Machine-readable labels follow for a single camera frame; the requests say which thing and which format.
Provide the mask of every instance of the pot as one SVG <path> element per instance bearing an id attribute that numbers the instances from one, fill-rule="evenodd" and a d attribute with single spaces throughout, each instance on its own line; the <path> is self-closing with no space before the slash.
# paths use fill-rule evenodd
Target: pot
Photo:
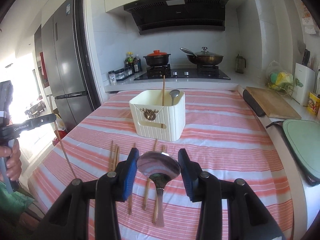
<path id="1" fill-rule="evenodd" d="M 202 47 L 202 51 L 200 52 L 192 52 L 189 49 L 180 48 L 184 53 L 191 54 L 187 55 L 188 60 L 196 65 L 203 66 L 215 66 L 221 63 L 223 56 L 207 51 L 207 47 Z"/>
<path id="2" fill-rule="evenodd" d="M 159 50 L 154 50 L 153 53 L 143 56 L 146 59 L 146 63 L 150 67 L 160 67 L 165 66 L 169 62 L 169 55 L 166 52 L 160 52 Z"/>

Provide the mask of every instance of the cream storage container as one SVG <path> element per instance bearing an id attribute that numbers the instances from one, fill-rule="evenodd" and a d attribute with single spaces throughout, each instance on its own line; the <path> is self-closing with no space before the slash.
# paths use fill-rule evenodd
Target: cream storage container
<path id="1" fill-rule="evenodd" d="M 180 91 L 172 106 L 169 93 L 164 92 L 164 106 L 162 90 L 146 90 L 129 101 L 138 135 L 169 142 L 180 138 L 186 124 L 185 94 Z"/>

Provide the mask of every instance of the striped tablecloth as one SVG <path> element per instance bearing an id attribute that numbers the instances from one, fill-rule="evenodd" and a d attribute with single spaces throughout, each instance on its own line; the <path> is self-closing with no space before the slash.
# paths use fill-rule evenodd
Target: striped tablecloth
<path id="1" fill-rule="evenodd" d="M 268 134 L 237 91 L 184 90 L 186 126 L 175 142 L 159 141 L 174 158 L 185 148 L 219 179 L 243 178 L 267 206 L 288 239 L 293 226 L 293 206 L 289 184 L 280 158 Z M 76 175 L 83 181 L 107 172 L 110 144 L 120 146 L 120 161 L 127 159 L 136 143 L 140 154 L 152 150 L 155 140 L 137 135 L 129 100 L 140 91 L 122 91 L 85 118 L 64 139 L 64 147 Z M 33 172 L 29 189 L 47 211 L 73 179 L 58 144 Z M 118 203 L 122 239 L 195 239 L 200 203 L 186 196 L 182 177 L 169 182 L 164 191 L 164 228 L 152 224 L 156 191 L 151 183 L 148 208 L 142 209 L 147 179 L 137 172 L 133 187 L 133 214 L 127 203 Z M 90 203 L 89 238 L 94 239 L 94 201 Z M 223 201 L 223 239 L 228 239 L 227 203 Z"/>

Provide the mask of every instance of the wooden cutting board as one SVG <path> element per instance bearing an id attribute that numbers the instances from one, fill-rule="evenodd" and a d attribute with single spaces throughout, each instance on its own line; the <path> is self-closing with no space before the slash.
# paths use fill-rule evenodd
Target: wooden cutting board
<path id="1" fill-rule="evenodd" d="M 301 116 L 276 92 L 253 87 L 247 87 L 246 89 L 268 117 L 279 119 L 301 119 Z"/>

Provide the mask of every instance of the orange pot lid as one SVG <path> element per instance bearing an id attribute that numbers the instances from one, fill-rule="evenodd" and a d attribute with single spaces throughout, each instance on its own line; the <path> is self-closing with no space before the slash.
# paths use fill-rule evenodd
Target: orange pot lid
<path id="1" fill-rule="evenodd" d="M 153 53 L 148 54 L 147 56 L 159 56 L 159 55 L 167 55 L 168 53 L 166 52 L 160 52 L 159 49 L 154 50 Z"/>

